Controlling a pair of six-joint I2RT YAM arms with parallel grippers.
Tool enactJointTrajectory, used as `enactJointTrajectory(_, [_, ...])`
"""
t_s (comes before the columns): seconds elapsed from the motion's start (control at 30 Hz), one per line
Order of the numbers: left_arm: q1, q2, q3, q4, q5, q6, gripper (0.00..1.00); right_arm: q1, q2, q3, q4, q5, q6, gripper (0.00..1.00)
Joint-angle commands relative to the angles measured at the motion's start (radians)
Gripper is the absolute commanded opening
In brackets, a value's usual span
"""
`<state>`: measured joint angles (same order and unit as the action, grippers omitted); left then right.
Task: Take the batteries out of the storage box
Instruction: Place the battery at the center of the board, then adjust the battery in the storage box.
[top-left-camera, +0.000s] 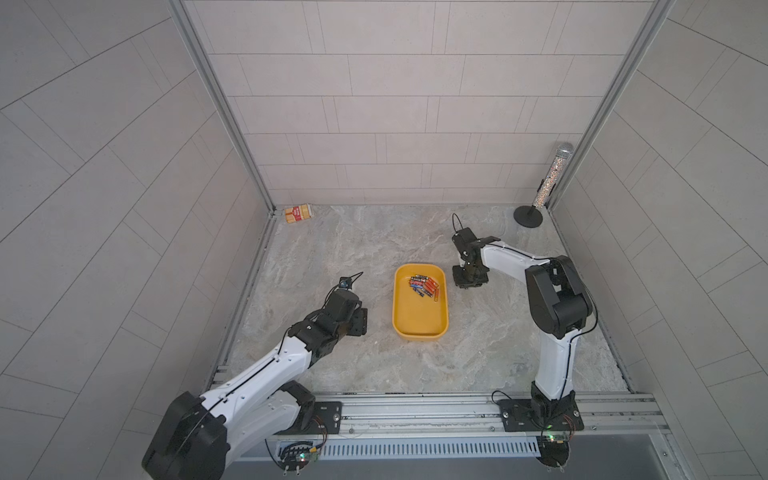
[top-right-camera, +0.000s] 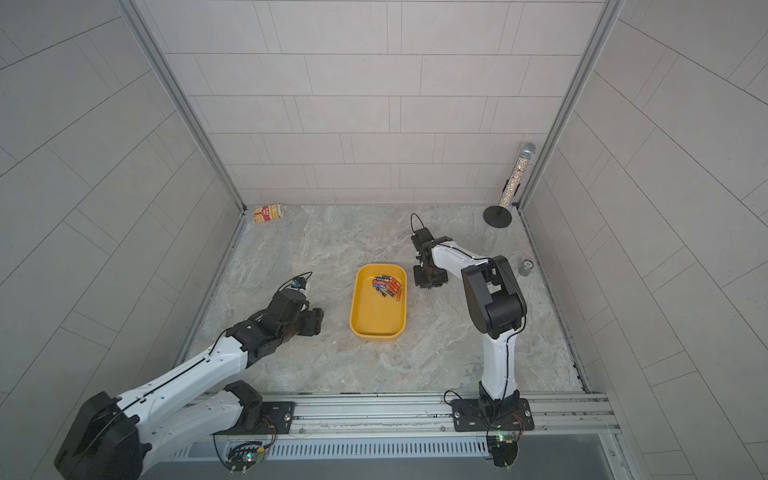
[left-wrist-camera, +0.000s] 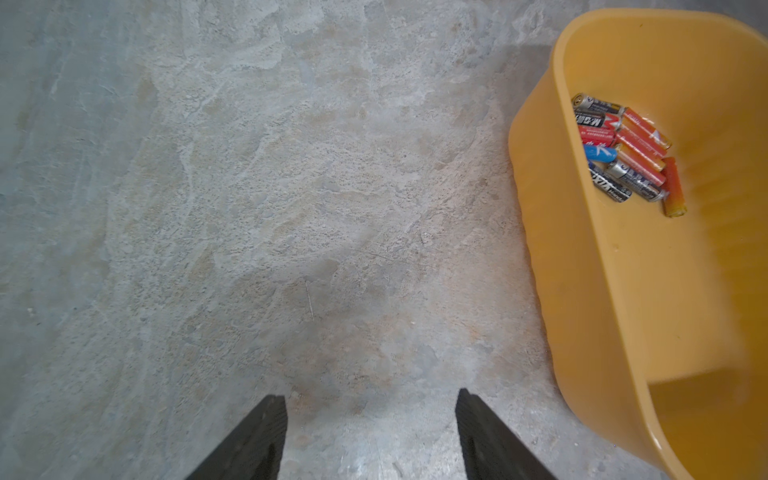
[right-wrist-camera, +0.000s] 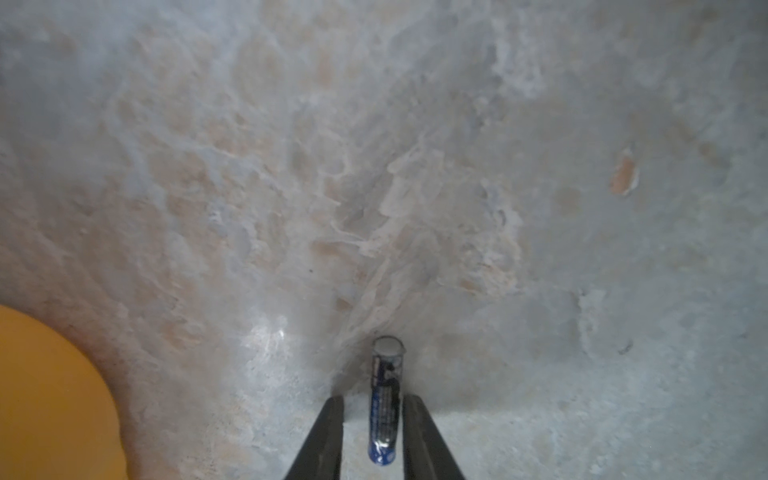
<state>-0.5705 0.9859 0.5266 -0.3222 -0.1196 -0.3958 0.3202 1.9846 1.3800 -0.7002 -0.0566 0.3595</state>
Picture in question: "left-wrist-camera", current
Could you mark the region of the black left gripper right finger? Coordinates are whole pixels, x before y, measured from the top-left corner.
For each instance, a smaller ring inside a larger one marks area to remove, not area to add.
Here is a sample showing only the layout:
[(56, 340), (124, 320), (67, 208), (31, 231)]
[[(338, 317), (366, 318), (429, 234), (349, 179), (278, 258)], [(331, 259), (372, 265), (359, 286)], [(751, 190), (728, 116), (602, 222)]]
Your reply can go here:
[(479, 395), (462, 388), (455, 414), (469, 480), (556, 479)]

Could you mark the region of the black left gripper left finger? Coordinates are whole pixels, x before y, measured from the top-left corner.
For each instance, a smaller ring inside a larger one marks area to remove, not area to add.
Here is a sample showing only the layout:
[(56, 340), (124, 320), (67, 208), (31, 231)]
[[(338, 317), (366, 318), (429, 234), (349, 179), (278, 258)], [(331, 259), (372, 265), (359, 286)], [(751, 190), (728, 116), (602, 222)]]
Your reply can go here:
[(187, 479), (275, 480), (279, 475), (287, 429), (285, 397), (267, 395)]

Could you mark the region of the blue black AAA battery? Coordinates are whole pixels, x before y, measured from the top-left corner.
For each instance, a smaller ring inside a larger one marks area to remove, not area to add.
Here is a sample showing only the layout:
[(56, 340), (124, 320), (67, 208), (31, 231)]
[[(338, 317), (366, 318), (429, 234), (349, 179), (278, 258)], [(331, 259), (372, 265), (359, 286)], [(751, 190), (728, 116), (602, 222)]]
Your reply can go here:
[(631, 198), (631, 190), (609, 178), (595, 163), (589, 162), (588, 168), (593, 185), (614, 202), (623, 203)]

